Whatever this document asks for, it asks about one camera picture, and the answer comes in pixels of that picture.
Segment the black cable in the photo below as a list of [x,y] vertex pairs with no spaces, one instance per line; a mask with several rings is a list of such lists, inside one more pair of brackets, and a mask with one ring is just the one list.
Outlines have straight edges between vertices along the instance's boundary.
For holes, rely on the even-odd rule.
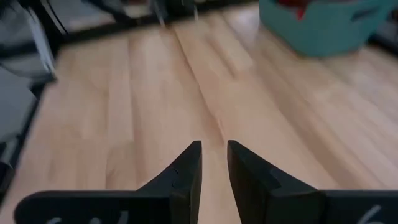
[[65,28],[65,27],[63,26],[63,24],[61,23],[61,20],[60,20],[60,19],[58,18],[58,16],[56,15],[56,13],[55,13],[55,11],[54,11],[52,5],[50,4],[50,0],[47,0],[47,4],[49,5],[49,8],[50,8],[50,10],[51,10],[51,13],[54,15],[55,19],[58,21],[58,23],[59,23],[60,26],[62,27],[63,31],[64,31],[66,34],[69,34],[68,31],[66,30],[66,28]]
[[4,64],[0,63],[0,68],[2,68],[3,70],[17,76],[17,77],[21,77],[21,78],[32,78],[32,79],[36,79],[36,78],[45,78],[48,77],[48,75],[32,75],[31,73],[26,73],[26,72],[22,72],[22,71],[17,71],[14,70],[12,68],[9,68],[7,66],[5,66]]

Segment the wooden floor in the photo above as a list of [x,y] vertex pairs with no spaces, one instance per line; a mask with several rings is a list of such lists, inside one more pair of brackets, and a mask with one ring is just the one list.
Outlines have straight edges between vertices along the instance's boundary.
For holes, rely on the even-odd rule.
[[0,223],[28,194],[137,189],[203,141],[199,223],[240,223],[236,139],[319,188],[398,188],[398,60],[366,47],[314,60],[259,25],[255,5],[64,49]]

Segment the teal plastic bin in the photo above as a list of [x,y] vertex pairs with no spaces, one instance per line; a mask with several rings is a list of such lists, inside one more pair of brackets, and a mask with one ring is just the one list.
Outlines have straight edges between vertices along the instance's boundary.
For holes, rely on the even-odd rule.
[[302,20],[295,10],[276,0],[259,0],[260,18],[294,50],[311,57],[326,57],[356,50],[384,21],[396,0],[316,1]]

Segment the teal storage basket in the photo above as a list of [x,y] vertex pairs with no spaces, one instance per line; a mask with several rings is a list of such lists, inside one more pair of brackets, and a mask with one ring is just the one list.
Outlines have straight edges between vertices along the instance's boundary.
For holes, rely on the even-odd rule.
[[259,0],[261,22],[294,50],[311,57],[326,57],[364,45],[386,19],[396,0],[316,1],[302,20],[276,0]]

